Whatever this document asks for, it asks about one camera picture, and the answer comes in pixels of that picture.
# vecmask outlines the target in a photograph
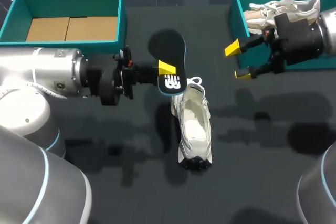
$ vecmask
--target robotic arm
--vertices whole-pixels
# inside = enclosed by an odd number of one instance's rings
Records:
[[[135,63],[128,45],[117,54],[89,59],[78,49],[0,48],[0,99],[23,86],[61,99],[89,88],[108,106],[117,106],[121,95],[134,99],[137,83],[158,86],[164,95],[179,94],[186,88],[184,47],[174,30],[155,33],[148,46],[157,60],[154,65]],[[178,83],[170,83],[174,77]]]
[[[257,78],[261,74],[279,74],[285,66],[336,55],[336,8],[320,13],[316,23],[306,19],[290,22],[287,14],[274,17],[276,28],[266,27],[261,35],[237,39],[225,49],[226,57],[244,53],[265,43],[271,49],[268,62],[259,67],[235,71],[236,78]]]
[[[66,99],[90,88],[102,105],[117,106],[122,94],[134,98],[133,85],[156,85],[157,75],[157,66],[132,62],[128,46],[113,56],[92,60],[77,49],[0,48],[0,84],[6,92],[24,85]]]

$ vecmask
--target white sneaker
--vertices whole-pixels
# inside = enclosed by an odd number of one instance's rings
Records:
[[[274,16],[287,13],[291,22],[307,19],[314,23],[320,13],[320,0],[280,0],[270,1],[263,5],[250,3],[251,10],[244,12],[248,31],[252,34],[261,34],[267,26],[275,28]]]
[[[201,83],[200,77],[188,79],[184,93],[172,97],[172,114],[181,129],[178,162],[191,170],[212,164],[210,111]]]

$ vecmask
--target insole logo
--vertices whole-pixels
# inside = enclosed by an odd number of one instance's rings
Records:
[[[180,83],[180,77],[179,76],[174,76],[172,74],[165,74],[165,85],[169,89],[180,89],[181,88],[181,83]]]

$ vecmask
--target cardboard flap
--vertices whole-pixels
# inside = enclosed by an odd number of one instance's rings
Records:
[[[26,41],[64,41],[70,18],[34,18]]]

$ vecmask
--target black table surface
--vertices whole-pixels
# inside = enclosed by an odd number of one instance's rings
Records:
[[[11,0],[0,0],[2,23]],[[177,164],[170,99],[137,85],[135,99],[51,100],[68,154],[89,178],[91,224],[299,224],[297,183],[335,136],[335,71],[289,72],[236,80],[228,0],[126,0],[134,60],[160,28],[186,42],[186,71],[206,89],[213,166],[191,173]]]

